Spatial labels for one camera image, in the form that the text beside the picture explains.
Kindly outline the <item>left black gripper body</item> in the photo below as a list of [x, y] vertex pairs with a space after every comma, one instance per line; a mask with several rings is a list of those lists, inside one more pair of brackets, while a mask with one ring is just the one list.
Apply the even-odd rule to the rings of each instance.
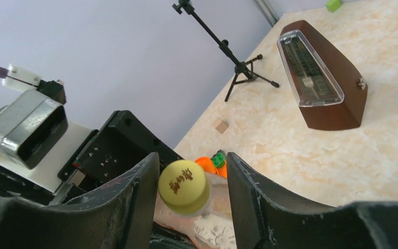
[[65, 181], [76, 170], [89, 191], [120, 176], [148, 154], [159, 154], [160, 169], [181, 156], [156, 137], [131, 111], [117, 110], [104, 125], [85, 137], [58, 173]]

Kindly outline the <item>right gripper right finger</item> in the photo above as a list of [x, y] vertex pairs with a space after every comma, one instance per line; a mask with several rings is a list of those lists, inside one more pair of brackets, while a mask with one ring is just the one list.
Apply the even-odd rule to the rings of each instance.
[[227, 155], [238, 248], [398, 248], [398, 202], [333, 207], [302, 197]]

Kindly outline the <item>orange juice bottle yellow cap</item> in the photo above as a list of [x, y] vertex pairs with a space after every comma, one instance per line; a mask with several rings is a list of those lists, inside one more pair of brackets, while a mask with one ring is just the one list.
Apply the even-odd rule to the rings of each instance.
[[162, 171], [153, 220], [197, 248], [237, 247], [228, 182], [194, 161], [177, 160]]

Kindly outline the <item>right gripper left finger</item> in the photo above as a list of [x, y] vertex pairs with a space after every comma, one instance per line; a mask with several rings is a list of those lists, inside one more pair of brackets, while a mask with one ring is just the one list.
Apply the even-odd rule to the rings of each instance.
[[60, 205], [0, 199], [0, 248], [148, 248], [160, 171], [150, 153], [129, 171]]

